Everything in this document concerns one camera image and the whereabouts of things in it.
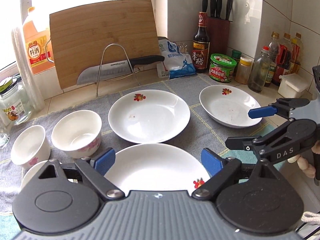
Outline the gloved right hand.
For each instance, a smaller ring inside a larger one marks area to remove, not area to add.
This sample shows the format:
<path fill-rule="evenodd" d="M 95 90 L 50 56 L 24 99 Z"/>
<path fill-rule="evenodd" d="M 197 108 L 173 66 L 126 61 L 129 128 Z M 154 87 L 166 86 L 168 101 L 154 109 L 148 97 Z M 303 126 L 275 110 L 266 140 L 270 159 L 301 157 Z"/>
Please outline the gloved right hand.
<path fill-rule="evenodd" d="M 289 163 L 297 163 L 302 172 L 309 178 L 314 179 L 316 175 L 316 169 L 300 154 L 291 157 L 287 160 Z"/>

